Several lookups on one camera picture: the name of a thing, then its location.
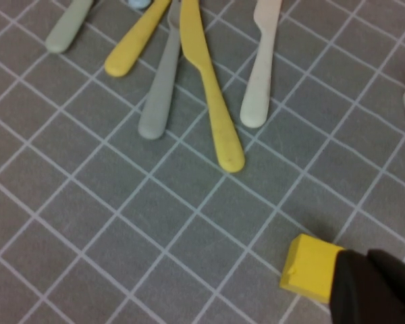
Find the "yellow block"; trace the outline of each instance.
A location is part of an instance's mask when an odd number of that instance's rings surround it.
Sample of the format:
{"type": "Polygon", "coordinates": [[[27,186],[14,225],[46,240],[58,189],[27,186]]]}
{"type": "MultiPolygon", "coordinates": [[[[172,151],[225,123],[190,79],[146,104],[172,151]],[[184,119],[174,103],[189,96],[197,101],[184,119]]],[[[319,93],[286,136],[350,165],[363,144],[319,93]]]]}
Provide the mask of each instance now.
{"type": "Polygon", "coordinates": [[[281,288],[327,304],[336,256],[341,250],[340,246],[300,234],[290,245],[281,288]]]}

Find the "sage green handle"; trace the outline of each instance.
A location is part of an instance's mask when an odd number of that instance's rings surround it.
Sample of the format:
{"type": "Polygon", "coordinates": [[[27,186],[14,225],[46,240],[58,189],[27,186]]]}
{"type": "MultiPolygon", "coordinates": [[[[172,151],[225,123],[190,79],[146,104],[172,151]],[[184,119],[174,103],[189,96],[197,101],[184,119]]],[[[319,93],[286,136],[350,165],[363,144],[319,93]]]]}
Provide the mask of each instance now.
{"type": "Polygon", "coordinates": [[[165,131],[179,54],[180,33],[172,28],[138,124],[138,132],[148,140],[158,139],[165,131]]]}
{"type": "Polygon", "coordinates": [[[45,41],[49,52],[58,54],[68,49],[92,4],[93,0],[72,1],[45,41]]]}

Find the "plastic utensil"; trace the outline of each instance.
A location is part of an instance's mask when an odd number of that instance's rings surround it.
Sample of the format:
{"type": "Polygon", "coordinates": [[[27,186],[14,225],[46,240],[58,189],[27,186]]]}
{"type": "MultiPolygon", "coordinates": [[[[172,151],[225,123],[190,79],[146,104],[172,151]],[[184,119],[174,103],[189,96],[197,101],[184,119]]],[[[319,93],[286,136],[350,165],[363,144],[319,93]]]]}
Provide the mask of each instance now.
{"type": "Polygon", "coordinates": [[[124,76],[132,69],[170,3],[171,0],[155,0],[124,35],[105,61],[105,71],[110,76],[124,76]]]}
{"type": "Polygon", "coordinates": [[[168,24],[167,44],[138,124],[138,132],[148,140],[161,137],[167,125],[180,54],[180,0],[171,3],[168,24]]]}
{"type": "Polygon", "coordinates": [[[204,84],[217,160],[228,172],[244,167],[244,152],[217,83],[204,36],[198,0],[183,0],[180,37],[184,55],[200,72],[204,84]]]}
{"type": "Polygon", "coordinates": [[[93,0],[73,0],[45,40],[51,53],[63,53],[71,45],[80,29],[93,0]]]}
{"type": "Polygon", "coordinates": [[[254,20],[261,31],[261,41],[244,94],[240,119],[249,128],[262,126],[270,104],[271,66],[277,22],[282,0],[258,0],[254,20]]]}

